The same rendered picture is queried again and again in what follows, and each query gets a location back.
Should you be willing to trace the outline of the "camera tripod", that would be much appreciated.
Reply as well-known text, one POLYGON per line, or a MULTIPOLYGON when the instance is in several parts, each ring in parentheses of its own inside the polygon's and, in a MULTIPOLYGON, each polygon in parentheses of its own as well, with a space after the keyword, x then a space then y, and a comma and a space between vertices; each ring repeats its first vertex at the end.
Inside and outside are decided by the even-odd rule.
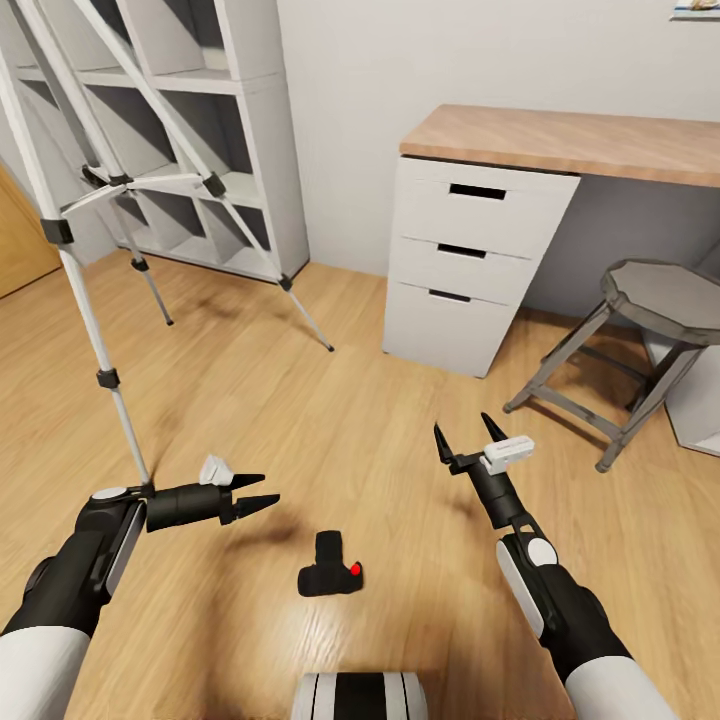
POLYGON ((151 479, 149 479, 143 457, 135 434, 133 433, 133 428, 131 427, 129 416, 127 415, 127 408, 123 403, 123 398, 119 391, 120 381, 117 370, 111 367, 111 360, 109 359, 107 348, 103 343, 103 337, 101 337, 99 325, 97 325, 97 319, 95 319, 95 314, 93 313, 91 301, 89 301, 89 296, 87 295, 75 254, 73 253, 73 249, 71 249, 73 235, 71 235, 71 228, 67 220, 75 217, 75 215, 79 215, 79 213, 83 213, 83 211, 87 211, 87 209, 91 209, 108 201, 135 256, 135 259, 131 259, 131 265, 133 265, 135 269, 143 272, 167 320, 167 325, 173 325, 173 321, 171 321, 163 305, 163 301, 161 301, 161 297, 159 297, 159 293, 157 293, 157 288, 151 279, 151 275, 149 275, 147 261, 145 261, 145 258, 141 255, 131 236, 129 228, 115 201, 115 196, 120 194, 122 198, 130 198, 137 196, 135 189, 138 188, 202 182, 213 197, 218 197, 224 206, 226 206, 230 214, 234 217, 234 220, 236 220, 240 228, 242 228, 246 236, 248 236, 250 242, 256 247, 260 256, 264 258, 266 264, 268 264, 274 272, 276 278, 278 278, 279 285, 293 298, 293 301, 299 306, 303 315, 309 320, 309 323, 315 328, 318 334, 319 328, 291 291, 291 287, 293 286, 291 280, 289 280, 285 274, 280 274, 277 268, 275 268, 270 258, 259 245, 258 240, 256 240, 250 229, 247 228, 245 222, 243 222, 235 208, 233 208, 226 198, 224 194, 225 186, 223 182, 221 182, 221 179, 217 177, 215 172, 210 172, 207 166, 205 166, 205 163, 199 158, 199 155, 195 152, 191 144, 189 144, 189 141, 183 135, 177 123, 174 122, 175 120, 173 120, 169 112, 165 109, 165 106, 160 102, 161 100, 159 100, 151 86, 146 82, 147 80, 141 75, 137 66, 132 62, 133 60, 127 55, 127 52, 113 35, 93 4, 89 0, 75 0, 75 3, 156 112, 164 129, 169 130, 176 142, 178 142, 182 150, 184 150, 188 158, 190 158, 192 164, 198 169, 198 174, 157 176, 154 178, 129 178, 123 171, 109 140, 105 136, 87 100, 85 92, 81 88, 39 2, 37 0, 6 0, 6 2, 70 127, 80 148, 80 152, 82 152, 87 162, 81 169, 85 178, 88 179, 90 183, 99 187, 99 189, 91 194, 83 195, 80 199, 75 199, 75 201, 59 207, 43 156, 41 155, 41 151, 39 151, 39 144, 37 143, 35 132, 33 131, 33 127, 31 127, 29 115, 27 115, 27 108, 23 101, 24 98, 21 95, 2 36, 0 35, 0 100, 2 101, 5 115, 7 115, 7 119, 9 119, 11 131, 15 136, 15 141, 17 142, 25 168, 29 174, 29 179, 31 180, 31 185, 33 185, 33 191, 35 191, 39 207, 43 213, 43 217, 40 219, 43 231, 45 232, 47 241, 57 245, 61 259, 63 260, 63 268, 67 270, 71 287, 73 288, 79 309, 81 310, 81 315, 83 316, 83 321, 87 326, 87 331, 89 332, 89 337, 91 337, 91 343, 95 348, 99 365, 101 365, 101 370, 97 373, 99 385, 111 389, 115 405, 119 410, 119 417, 121 417, 121 421, 123 422, 123 429, 125 429, 125 433, 131 444, 143 485, 151 485, 151 479))

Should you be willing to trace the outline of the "digital camera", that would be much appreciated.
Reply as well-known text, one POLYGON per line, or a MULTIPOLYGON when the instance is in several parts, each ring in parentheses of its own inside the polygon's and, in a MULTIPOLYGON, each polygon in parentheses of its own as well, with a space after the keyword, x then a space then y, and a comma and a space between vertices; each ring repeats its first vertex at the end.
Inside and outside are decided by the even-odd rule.
POLYGON ((350 569, 342 564, 341 532, 319 531, 316 534, 315 563, 303 567, 297 577, 297 589, 303 597, 320 597, 335 593, 353 593, 363 588, 362 564, 350 569))

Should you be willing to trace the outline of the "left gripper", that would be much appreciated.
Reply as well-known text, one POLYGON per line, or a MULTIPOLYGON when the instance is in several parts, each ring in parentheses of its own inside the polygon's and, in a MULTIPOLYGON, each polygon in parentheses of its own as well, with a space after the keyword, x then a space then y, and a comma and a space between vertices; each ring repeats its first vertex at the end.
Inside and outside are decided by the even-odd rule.
POLYGON ((233 474, 229 486, 193 483, 176 487, 176 526, 219 518, 222 526, 276 504, 280 494, 241 497, 232 504, 232 490, 264 481, 263 474, 233 474))

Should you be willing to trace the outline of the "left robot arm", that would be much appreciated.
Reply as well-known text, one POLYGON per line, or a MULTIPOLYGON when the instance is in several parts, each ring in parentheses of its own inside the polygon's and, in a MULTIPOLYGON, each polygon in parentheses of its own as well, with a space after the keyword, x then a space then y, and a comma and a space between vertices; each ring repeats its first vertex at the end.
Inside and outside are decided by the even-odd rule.
POLYGON ((92 494, 72 534, 31 574, 22 606, 0 634, 0 720, 64 720, 99 623, 146 523, 146 532, 219 518, 222 526, 276 504, 280 494, 232 490, 264 481, 233 474, 209 455, 199 483, 157 491, 153 484, 92 494))

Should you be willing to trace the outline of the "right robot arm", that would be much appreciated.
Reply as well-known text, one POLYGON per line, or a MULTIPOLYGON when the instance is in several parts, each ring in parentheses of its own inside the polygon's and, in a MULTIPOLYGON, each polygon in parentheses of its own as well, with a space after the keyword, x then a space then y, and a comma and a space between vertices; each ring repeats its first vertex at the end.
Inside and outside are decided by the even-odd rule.
POLYGON ((452 475, 469 474, 495 529, 496 555, 540 645, 548 648, 579 720, 681 720, 610 628, 599 599, 579 586, 527 512, 506 473, 508 464, 533 456, 535 441, 508 438, 488 416, 493 443, 472 455, 454 455, 434 426, 442 464, 452 475), (530 525, 534 532, 522 532, 530 525))

